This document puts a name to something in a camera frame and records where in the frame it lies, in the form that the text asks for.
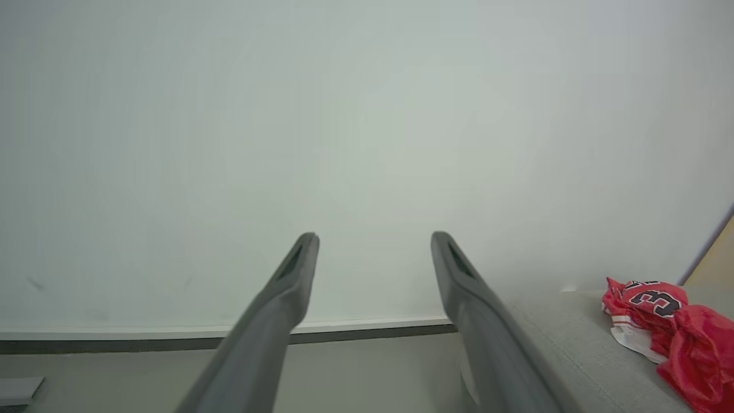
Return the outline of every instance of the baseboard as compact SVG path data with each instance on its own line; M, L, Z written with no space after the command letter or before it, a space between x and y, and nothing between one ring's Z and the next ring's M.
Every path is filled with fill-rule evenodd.
M446 316L306 321L296 326L292 334L441 326L447 324L451 324L451 321ZM0 341L209 339L226 337L231 329L232 326L0 328Z

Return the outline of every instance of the floor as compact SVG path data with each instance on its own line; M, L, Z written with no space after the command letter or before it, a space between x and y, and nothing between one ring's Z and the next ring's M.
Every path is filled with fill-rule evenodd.
M288 347L274 412L457 412L458 334ZM171 412L214 351L0 356L45 376L26 412Z

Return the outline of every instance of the jersey number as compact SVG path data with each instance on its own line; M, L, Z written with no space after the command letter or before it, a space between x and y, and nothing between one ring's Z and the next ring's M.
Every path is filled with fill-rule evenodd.
M680 308L680 301L667 292L645 291L630 299L632 304L641 304L643 301L655 304L655 314L661 317L672 317L673 312Z

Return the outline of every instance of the red clothing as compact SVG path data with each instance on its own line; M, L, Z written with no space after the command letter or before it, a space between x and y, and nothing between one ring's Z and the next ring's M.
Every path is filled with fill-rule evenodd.
M689 306L675 285L607 282L602 302L617 341L662 362L658 374L697 413L734 412L734 322L706 306ZM645 335L650 340L640 339Z

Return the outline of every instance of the gray fabric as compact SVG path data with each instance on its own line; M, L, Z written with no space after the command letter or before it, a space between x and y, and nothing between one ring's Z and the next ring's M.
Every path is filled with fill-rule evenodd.
M602 294L528 295L508 307L587 412L690 413L656 364L611 336Z

